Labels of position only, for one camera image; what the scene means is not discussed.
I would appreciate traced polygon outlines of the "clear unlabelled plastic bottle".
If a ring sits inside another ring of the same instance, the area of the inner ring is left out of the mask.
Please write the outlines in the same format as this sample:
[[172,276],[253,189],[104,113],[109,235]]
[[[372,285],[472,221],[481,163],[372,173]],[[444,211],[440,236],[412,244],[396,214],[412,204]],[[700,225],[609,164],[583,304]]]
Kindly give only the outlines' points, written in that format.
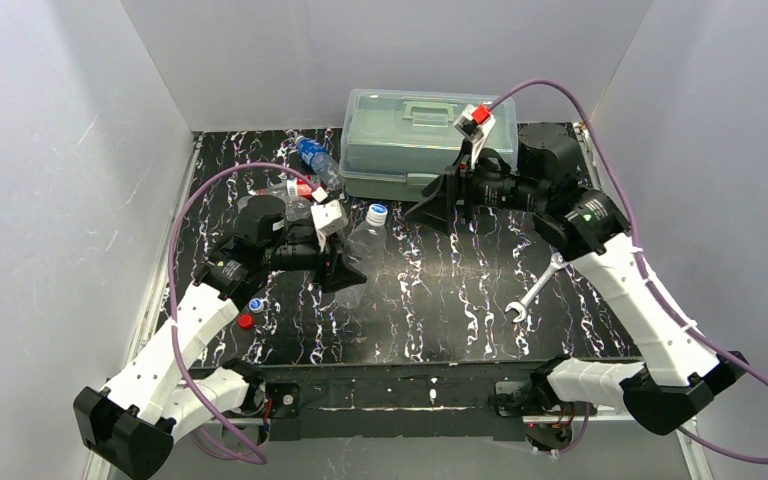
[[338,291],[335,296],[337,304],[348,310],[357,308],[363,300],[376,269],[376,256],[384,250],[386,245],[386,222],[383,225],[370,224],[366,220],[366,215],[364,220],[348,235],[347,240],[351,262],[366,275],[367,281],[363,285]]

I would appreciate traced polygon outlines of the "blue white bottle cap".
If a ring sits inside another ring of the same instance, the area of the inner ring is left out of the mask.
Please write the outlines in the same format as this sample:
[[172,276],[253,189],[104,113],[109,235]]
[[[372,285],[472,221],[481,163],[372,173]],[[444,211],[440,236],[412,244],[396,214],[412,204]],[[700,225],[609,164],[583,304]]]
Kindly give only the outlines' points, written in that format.
[[248,305],[248,310],[252,313],[260,313],[265,308],[265,302],[261,298],[252,298]]
[[388,208],[382,204],[371,204],[367,211],[366,220],[370,224],[383,225],[386,222]]

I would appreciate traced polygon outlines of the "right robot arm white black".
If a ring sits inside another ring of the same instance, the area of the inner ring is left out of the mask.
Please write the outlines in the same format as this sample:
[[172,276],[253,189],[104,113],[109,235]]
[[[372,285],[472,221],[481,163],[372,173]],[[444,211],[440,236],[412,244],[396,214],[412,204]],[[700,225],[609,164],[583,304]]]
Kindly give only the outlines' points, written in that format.
[[536,233],[608,303],[641,353],[635,363],[558,356],[531,374],[530,398],[543,407],[585,402],[629,413],[642,427],[668,434],[696,416],[742,375],[740,355],[718,354],[678,324],[642,275],[631,226],[604,192],[583,187],[579,143],[566,128],[523,126],[508,164],[484,149],[476,162],[464,144],[455,161],[423,191],[408,220],[451,233],[478,207],[530,213]]

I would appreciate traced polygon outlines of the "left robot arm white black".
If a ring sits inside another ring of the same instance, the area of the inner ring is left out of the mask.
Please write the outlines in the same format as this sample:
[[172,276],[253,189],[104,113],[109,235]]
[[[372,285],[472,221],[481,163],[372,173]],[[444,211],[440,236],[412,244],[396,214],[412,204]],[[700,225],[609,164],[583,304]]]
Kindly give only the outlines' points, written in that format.
[[247,200],[136,357],[100,389],[76,395],[82,443],[128,478],[154,476],[181,438],[244,406],[264,387],[257,369],[242,361],[202,380],[189,369],[221,330],[241,320],[273,272],[309,272],[325,293],[365,282],[344,256],[340,233],[347,218],[340,201],[316,203],[301,220],[285,213],[277,197]]

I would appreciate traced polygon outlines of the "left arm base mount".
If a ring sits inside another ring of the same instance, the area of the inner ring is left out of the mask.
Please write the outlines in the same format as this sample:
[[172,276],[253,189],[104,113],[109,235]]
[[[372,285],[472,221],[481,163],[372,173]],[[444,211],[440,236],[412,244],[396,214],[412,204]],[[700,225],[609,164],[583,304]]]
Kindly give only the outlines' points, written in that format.
[[264,383],[250,389],[243,403],[229,411],[231,419],[290,419],[300,412],[301,388],[295,383]]

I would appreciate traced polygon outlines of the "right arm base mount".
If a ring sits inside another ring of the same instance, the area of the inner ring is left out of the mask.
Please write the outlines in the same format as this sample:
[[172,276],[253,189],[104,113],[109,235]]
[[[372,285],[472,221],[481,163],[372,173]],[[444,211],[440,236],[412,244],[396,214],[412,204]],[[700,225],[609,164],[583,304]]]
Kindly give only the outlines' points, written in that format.
[[500,417],[520,418],[531,450],[553,457],[580,443],[597,412],[589,403],[552,400],[530,382],[497,382],[488,405]]

